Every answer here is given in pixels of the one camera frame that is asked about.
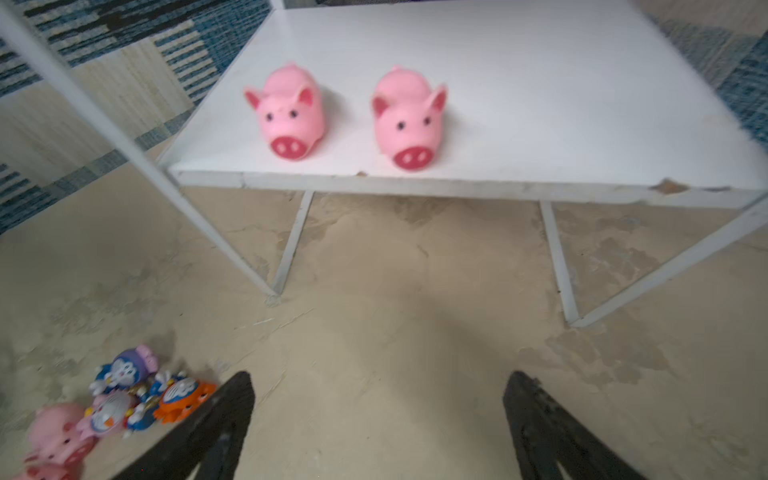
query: orange toy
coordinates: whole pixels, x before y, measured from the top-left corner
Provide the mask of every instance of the orange toy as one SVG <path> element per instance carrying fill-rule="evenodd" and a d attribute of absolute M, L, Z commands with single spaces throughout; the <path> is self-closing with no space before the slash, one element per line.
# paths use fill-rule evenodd
<path fill-rule="evenodd" d="M 215 391 L 216 386 L 211 383 L 181 379 L 165 391 L 160 399 L 160 406 L 154 411 L 154 418 L 162 420 L 163 423 L 184 420 Z"/>

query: white metal leg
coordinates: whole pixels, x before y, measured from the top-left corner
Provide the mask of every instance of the white metal leg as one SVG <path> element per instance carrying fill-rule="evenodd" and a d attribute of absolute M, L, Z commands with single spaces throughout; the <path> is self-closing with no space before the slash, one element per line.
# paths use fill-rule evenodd
<path fill-rule="evenodd" d="M 310 205 L 312 204 L 312 197 L 315 192 L 307 190 L 304 192 L 304 196 L 301 198 L 301 204 L 299 205 L 299 211 L 296 212 L 296 221 L 293 222 L 293 228 L 288 236 L 288 242 L 286 243 L 286 249 L 283 251 L 283 259 L 280 260 L 280 265 L 277 267 L 277 273 L 275 273 L 275 281 L 272 284 L 272 288 L 278 293 L 282 294 L 283 289 L 288 279 L 288 272 L 290 271 L 290 265 L 293 262 L 293 255 L 296 253 L 296 247 L 299 245 L 299 238 L 301 238 L 301 231 L 304 228 L 304 222 L 306 222 L 306 215 L 310 212 Z"/>
<path fill-rule="evenodd" d="M 126 135 L 91 98 L 86 90 L 69 74 L 66 65 L 47 44 L 16 15 L 10 6 L 0 0 L 0 35 L 21 55 L 41 77 L 48 81 L 72 107 L 100 134 L 114 145 L 195 227 L 203 231 L 232 263 L 245 273 L 267 295 L 276 293 L 261 276 L 232 248 L 224 237 L 187 200 L 163 172 Z"/>
<path fill-rule="evenodd" d="M 578 309 L 576 308 L 574 291 L 571 288 L 571 277 L 568 275 L 568 264 L 565 262 L 563 246 L 560 243 L 558 224 L 554 219 L 552 203 L 542 201 L 539 204 L 541 206 L 541 217 L 544 219 L 544 232 L 547 234 L 549 251 L 552 255 L 554 279 L 558 283 L 558 291 L 563 302 L 563 314 L 565 315 L 566 322 L 573 323 L 579 319 Z"/>
<path fill-rule="evenodd" d="M 590 323 L 597 322 L 607 314 L 612 313 L 616 309 L 635 300 L 648 290 L 661 285 L 678 273 L 696 265 L 709 255 L 731 245 L 733 242 L 766 224 L 768 224 L 768 196 L 763 197 L 751 207 L 745 209 L 741 215 L 726 223 L 720 229 L 711 233 L 683 253 L 680 253 L 672 260 L 669 260 L 654 272 L 639 279 L 627 289 L 619 292 L 606 303 L 603 303 L 598 308 L 589 312 L 584 318 L 578 319 L 571 325 L 587 326 Z"/>

